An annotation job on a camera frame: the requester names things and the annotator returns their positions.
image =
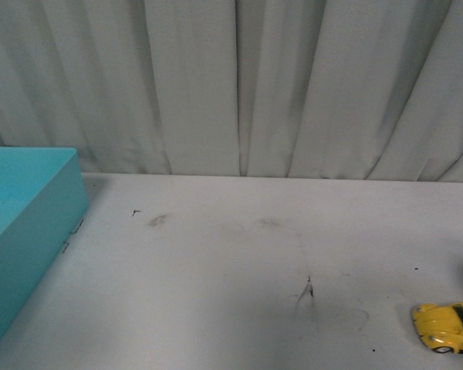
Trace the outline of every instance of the dark stain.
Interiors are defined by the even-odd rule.
[[[273,220],[272,218],[263,218],[259,221],[261,223],[262,228],[269,228],[269,229],[276,229],[277,227],[283,226],[277,220]]]
[[[167,219],[170,215],[169,214],[161,214],[160,216],[155,217],[153,220],[149,221],[150,227],[156,227],[158,225],[163,225],[167,222]]]

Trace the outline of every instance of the smudge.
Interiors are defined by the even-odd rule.
[[[167,222],[167,218],[169,217],[169,214],[161,214],[160,216],[155,217],[153,220],[149,222],[150,227],[156,227],[158,225],[162,225],[165,222]]]
[[[272,218],[263,218],[259,221],[261,223],[261,228],[269,228],[269,229],[276,229],[277,227],[281,227],[282,225],[277,221],[273,220]]]
[[[369,315],[369,313],[368,313],[367,311],[361,310],[361,309],[359,309],[359,308],[355,308],[355,309],[353,310],[353,312],[354,312],[354,313],[355,313],[355,312],[360,312],[360,313],[362,314],[363,321],[362,321],[362,323],[361,323],[361,324],[359,325],[359,327],[358,327],[358,331],[362,331],[363,327],[364,327],[364,326],[367,324],[367,322],[369,321],[370,315]]]

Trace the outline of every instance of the scuff mark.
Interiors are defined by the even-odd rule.
[[[149,222],[150,227],[156,227],[158,225],[162,225],[167,221],[169,214],[161,214],[160,216],[155,217],[153,220]]]

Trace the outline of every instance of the scratch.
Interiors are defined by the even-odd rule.
[[[75,231],[71,231],[70,233],[71,234],[77,234],[77,231],[79,231],[81,225],[83,224],[84,222],[84,219],[82,219],[80,222],[79,222],[79,225],[77,225],[77,228],[75,229]]]
[[[306,295],[310,294],[310,297],[314,298],[314,287],[312,286],[312,282],[310,280],[310,275],[309,279],[307,279],[307,285],[305,288],[303,288],[303,292],[301,293],[299,299],[297,300],[296,304],[298,305],[302,298],[304,298]]]
[[[306,285],[305,288],[303,288],[303,292],[301,293],[301,295],[299,296],[299,299],[297,299],[297,301],[295,303],[295,311],[293,313],[293,320],[296,319],[296,315],[297,315],[297,311],[299,309],[300,301],[305,296],[310,295],[310,306],[311,306],[311,308],[314,308],[314,288],[313,288],[312,282],[310,280],[310,275],[308,275],[308,277],[309,278],[307,279],[307,285]]]

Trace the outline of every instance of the curtain fold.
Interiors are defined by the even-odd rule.
[[[463,181],[463,0],[0,0],[0,146],[85,171]]]

